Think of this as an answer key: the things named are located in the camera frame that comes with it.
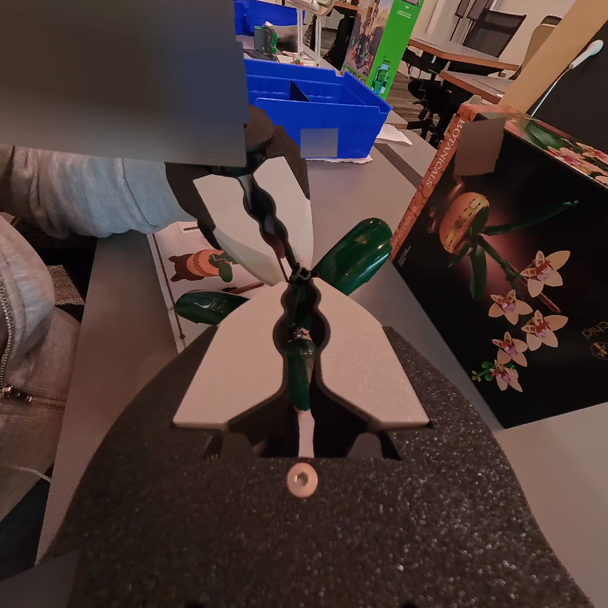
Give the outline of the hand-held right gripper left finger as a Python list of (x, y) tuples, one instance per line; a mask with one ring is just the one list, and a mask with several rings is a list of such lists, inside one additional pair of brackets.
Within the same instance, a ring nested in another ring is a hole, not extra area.
[(286, 364), (276, 328), (285, 320), (278, 283), (222, 320), (173, 424), (203, 430), (272, 430), (287, 403)]

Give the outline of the white instruction booklet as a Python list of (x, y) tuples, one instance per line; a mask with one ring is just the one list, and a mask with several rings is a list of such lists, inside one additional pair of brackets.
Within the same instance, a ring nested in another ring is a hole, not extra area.
[(207, 328), (175, 312), (175, 303), (182, 295), (224, 291), (251, 299), (269, 288), (229, 254), (212, 246), (195, 222), (170, 224), (147, 239), (178, 353)]

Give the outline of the brown cardboard panel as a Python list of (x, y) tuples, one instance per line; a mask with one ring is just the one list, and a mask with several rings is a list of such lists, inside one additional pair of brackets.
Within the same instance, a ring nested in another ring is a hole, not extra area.
[(528, 113), (567, 65), (597, 39), (604, 41), (600, 53), (565, 74), (535, 114), (569, 134), (591, 124), (607, 106), (607, 1), (575, 1), (499, 105)]

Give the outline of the black chair base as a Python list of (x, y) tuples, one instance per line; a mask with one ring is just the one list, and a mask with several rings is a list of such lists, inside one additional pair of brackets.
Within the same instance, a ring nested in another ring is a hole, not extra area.
[(436, 131), (434, 116), (440, 116), (445, 109), (449, 92), (444, 88), (442, 80), (411, 79), (407, 89), (422, 106), (416, 120), (409, 120), (408, 130), (420, 130), (420, 137), (426, 139), (429, 133)]

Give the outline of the small blue plastic bin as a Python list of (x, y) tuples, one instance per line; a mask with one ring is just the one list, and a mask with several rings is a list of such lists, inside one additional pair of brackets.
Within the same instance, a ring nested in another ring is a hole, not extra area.
[(236, 35), (253, 35), (266, 22), (274, 26), (296, 26), (296, 8), (266, 1), (234, 1)]

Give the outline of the green toy brick plant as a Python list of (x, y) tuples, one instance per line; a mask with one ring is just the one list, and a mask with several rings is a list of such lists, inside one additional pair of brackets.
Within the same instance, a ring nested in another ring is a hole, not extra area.
[[(368, 218), (358, 223), (320, 259), (310, 272), (345, 295), (352, 294), (372, 278), (391, 252), (392, 232), (379, 218)], [(172, 256), (176, 273), (172, 281), (218, 276), (228, 282), (233, 278), (236, 261), (228, 253), (206, 249), (194, 254)], [(313, 374), (316, 346), (308, 334), (312, 324), (312, 304), (307, 303), (303, 283), (304, 271), (296, 280), (295, 299), (289, 316), (290, 340), (284, 352), (288, 362), (290, 400), (299, 412), (309, 412), (309, 384)], [(243, 293), (260, 288), (263, 282), (243, 287), (227, 287), (221, 291), (194, 290), (181, 295), (174, 311), (193, 323), (217, 325), (247, 298)]]

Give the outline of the dark orchid toy box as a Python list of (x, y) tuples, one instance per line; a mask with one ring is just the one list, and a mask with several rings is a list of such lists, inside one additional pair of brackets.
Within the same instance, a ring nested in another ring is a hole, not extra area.
[(500, 425), (607, 402), (607, 154), (463, 104), (391, 257)]

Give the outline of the person's left forearm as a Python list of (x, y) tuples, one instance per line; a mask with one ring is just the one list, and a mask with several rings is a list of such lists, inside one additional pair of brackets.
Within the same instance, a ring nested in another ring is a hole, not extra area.
[(192, 222), (161, 162), (1, 144), (1, 211), (55, 238), (155, 233)]

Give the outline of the grey desk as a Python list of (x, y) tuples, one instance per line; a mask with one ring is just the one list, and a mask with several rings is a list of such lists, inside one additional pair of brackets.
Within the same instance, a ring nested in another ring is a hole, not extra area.
[[(309, 166), (316, 262), (360, 219), (394, 229), (435, 153), (415, 133), (411, 146), (378, 148), (363, 165)], [(495, 431), (547, 539), (571, 572), (607, 565), (607, 405), (503, 430), (432, 327), (398, 272), (387, 263), (354, 294), (397, 329), (472, 402)], [(145, 235), (127, 232), (96, 248), (78, 352), (37, 558), (50, 547), (80, 478), (131, 399), (177, 355)]]

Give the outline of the person's grey zip jacket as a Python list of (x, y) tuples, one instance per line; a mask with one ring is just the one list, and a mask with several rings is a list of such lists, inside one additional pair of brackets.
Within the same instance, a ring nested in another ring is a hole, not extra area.
[(42, 259), (1, 218), (1, 519), (55, 462), (79, 333)]

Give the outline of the white stand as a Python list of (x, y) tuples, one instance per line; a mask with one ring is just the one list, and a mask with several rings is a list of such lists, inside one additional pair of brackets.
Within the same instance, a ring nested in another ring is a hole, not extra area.
[[(285, 1), (286, 5), (294, 7), (297, 11), (297, 53), (294, 54), (293, 63), (322, 67), (321, 57), (321, 33), (322, 24), (320, 19), (329, 14), (336, 1)], [(315, 50), (307, 52), (303, 43), (303, 21), (304, 12), (310, 12), (315, 18)]]

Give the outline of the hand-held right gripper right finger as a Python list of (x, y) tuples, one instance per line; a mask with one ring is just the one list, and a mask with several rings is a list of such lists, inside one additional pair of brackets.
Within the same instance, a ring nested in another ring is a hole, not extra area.
[(321, 387), (376, 430), (420, 428), (429, 417), (374, 316), (320, 278), (317, 310), (328, 324), (320, 348)]

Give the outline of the wood-edged office desk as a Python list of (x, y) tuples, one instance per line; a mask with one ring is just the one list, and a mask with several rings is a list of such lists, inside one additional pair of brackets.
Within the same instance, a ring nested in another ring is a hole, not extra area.
[(439, 75), (443, 70), (473, 75), (492, 75), (502, 71), (516, 72), (519, 65), (500, 58), (470, 49), (455, 42), (431, 42), (422, 38), (411, 38), (407, 44), (410, 49), (422, 51), (424, 72)]
[(514, 83), (514, 80), (502, 77), (452, 71), (442, 71), (440, 77), (457, 104), (464, 103), (475, 95), (483, 102), (499, 104), (507, 88)]

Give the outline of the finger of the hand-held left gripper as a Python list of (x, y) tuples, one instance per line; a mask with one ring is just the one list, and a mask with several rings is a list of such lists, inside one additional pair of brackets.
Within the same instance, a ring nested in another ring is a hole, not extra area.
[(285, 225), (270, 200), (254, 207), (243, 183), (234, 177), (209, 174), (193, 181), (213, 223), (220, 248), (249, 274), (267, 285), (286, 282), (281, 259), (287, 257)]
[(312, 268), (314, 235), (309, 195), (305, 194), (286, 158), (266, 159), (251, 175), (250, 209), (258, 221), (260, 236), (274, 243), (293, 268), (296, 263)]

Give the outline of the green toy box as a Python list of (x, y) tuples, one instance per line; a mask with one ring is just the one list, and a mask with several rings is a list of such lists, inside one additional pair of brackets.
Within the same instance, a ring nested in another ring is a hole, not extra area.
[(423, 1), (360, 1), (342, 73), (386, 100)]

